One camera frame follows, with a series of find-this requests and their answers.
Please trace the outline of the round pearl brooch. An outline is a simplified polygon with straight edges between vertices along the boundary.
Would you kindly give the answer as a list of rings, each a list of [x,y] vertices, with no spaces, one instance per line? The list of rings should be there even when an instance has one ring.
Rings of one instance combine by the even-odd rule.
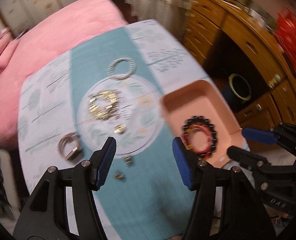
[[[124,134],[127,131],[127,125],[126,124],[119,124],[114,127],[114,133],[115,134]]]

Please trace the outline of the wooden desk with drawers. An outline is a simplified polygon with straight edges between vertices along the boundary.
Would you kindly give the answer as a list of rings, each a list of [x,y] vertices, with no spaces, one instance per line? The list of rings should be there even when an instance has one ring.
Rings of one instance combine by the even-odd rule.
[[[191,0],[183,44],[220,92],[231,74],[244,77],[251,100],[238,112],[242,127],[296,125],[296,74],[276,38],[223,0]]]

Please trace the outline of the gold leaf hair comb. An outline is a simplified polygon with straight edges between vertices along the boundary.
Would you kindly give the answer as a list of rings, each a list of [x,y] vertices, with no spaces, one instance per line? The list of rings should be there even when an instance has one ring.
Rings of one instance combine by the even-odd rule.
[[[118,90],[101,90],[96,94],[88,96],[89,114],[96,120],[109,120],[118,118],[119,91]]]

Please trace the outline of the patterned teal tablecloth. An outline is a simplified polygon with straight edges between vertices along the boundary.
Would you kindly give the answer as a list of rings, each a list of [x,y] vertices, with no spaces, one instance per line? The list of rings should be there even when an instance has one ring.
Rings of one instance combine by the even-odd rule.
[[[117,141],[105,185],[96,193],[109,239],[168,239],[183,233],[193,192],[181,181],[172,153],[173,136],[159,109],[162,95],[205,71],[162,25],[146,20],[99,35],[49,62],[28,77],[19,98],[18,145],[32,192],[49,166],[72,167],[57,151],[76,132],[83,158]],[[90,94],[118,90],[118,118],[96,120]],[[114,127],[126,124],[124,134]]]

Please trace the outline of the pink plastic tray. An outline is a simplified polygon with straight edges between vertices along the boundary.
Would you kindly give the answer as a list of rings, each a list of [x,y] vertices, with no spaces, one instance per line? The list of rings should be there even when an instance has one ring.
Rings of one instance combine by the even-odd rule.
[[[242,137],[241,127],[212,83],[205,80],[194,81],[164,95],[160,103],[163,116],[176,137],[183,136],[182,127],[187,119],[202,115],[210,120],[218,138],[215,152],[207,159],[212,166],[221,168],[230,161],[226,154],[230,146],[243,147],[245,139]]]

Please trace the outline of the black round bin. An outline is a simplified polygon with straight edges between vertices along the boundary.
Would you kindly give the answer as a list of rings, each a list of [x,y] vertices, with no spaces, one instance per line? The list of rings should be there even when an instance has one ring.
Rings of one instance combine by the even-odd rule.
[[[222,95],[230,108],[238,112],[245,103],[251,100],[251,87],[244,77],[231,74],[228,78],[228,85],[222,90]]]

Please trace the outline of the pink bed cover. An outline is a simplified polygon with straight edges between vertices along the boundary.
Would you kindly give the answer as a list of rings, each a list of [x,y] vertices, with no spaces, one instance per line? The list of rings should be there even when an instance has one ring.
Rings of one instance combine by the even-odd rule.
[[[21,87],[27,77],[75,46],[128,23],[112,0],[78,0],[19,38],[0,75],[0,148],[17,148]]]

